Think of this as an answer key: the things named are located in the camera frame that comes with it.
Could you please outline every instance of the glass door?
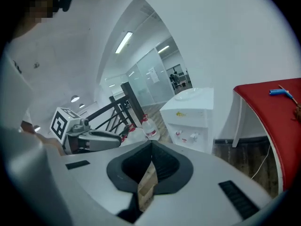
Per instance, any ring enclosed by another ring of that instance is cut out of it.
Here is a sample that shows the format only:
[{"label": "glass door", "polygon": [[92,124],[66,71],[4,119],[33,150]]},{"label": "glass door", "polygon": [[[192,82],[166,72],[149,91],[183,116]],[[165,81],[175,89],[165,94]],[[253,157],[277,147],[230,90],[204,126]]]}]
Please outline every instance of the glass door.
[{"label": "glass door", "polygon": [[137,65],[155,103],[166,102],[174,96],[165,67],[155,49],[144,56]]}]

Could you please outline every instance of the paper sign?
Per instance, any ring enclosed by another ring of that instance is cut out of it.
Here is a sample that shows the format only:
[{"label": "paper sign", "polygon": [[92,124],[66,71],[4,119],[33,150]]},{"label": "paper sign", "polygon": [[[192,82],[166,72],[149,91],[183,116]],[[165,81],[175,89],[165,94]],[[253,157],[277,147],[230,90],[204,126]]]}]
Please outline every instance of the paper sign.
[{"label": "paper sign", "polygon": [[154,83],[157,83],[157,82],[160,81],[159,78],[158,78],[158,76],[157,76],[157,73],[156,73],[154,67],[152,67],[151,69],[149,69],[149,72],[150,72],[150,77],[151,77],[151,79],[152,79],[152,81]]}]

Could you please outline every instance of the plastic bottle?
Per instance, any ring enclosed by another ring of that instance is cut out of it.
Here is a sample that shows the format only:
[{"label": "plastic bottle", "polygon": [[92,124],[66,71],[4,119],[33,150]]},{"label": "plastic bottle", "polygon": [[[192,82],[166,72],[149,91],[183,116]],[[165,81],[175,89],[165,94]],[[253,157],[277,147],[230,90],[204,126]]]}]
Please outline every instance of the plastic bottle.
[{"label": "plastic bottle", "polygon": [[142,128],[135,128],[133,124],[131,124],[129,128],[130,130],[127,136],[127,140],[130,140],[131,143],[147,141],[147,137]]},{"label": "plastic bottle", "polygon": [[160,132],[155,122],[147,114],[143,115],[142,128],[149,140],[158,141],[160,139]]},{"label": "plastic bottle", "polygon": [[130,145],[133,142],[131,142],[131,140],[127,137],[122,137],[121,138],[121,145],[120,146],[125,146],[125,145]]}]

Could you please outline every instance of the red table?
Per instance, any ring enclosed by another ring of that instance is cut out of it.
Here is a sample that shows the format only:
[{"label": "red table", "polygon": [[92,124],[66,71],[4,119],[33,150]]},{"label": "red table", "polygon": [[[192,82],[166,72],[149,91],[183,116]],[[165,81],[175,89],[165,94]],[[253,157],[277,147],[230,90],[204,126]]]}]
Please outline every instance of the red table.
[{"label": "red table", "polygon": [[301,103],[301,78],[239,85],[234,91],[240,97],[238,126],[233,140],[237,146],[243,127],[246,105],[262,123],[275,156],[279,192],[288,189],[294,180],[301,161],[301,123],[294,118],[296,104],[286,95],[270,96],[270,89],[281,85]]}]

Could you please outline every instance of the red tabletop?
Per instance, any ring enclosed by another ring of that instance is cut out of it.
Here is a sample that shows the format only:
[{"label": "red tabletop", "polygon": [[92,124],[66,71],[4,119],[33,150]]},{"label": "red tabletop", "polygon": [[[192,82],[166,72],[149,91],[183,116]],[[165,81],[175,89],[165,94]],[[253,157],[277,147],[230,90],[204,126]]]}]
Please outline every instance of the red tabletop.
[{"label": "red tabletop", "polygon": [[234,88],[255,111],[268,132],[283,175],[283,190],[294,180],[301,161],[301,123],[292,120],[296,104],[286,95],[270,96],[270,89],[281,85],[301,103],[301,78],[239,85]]}]

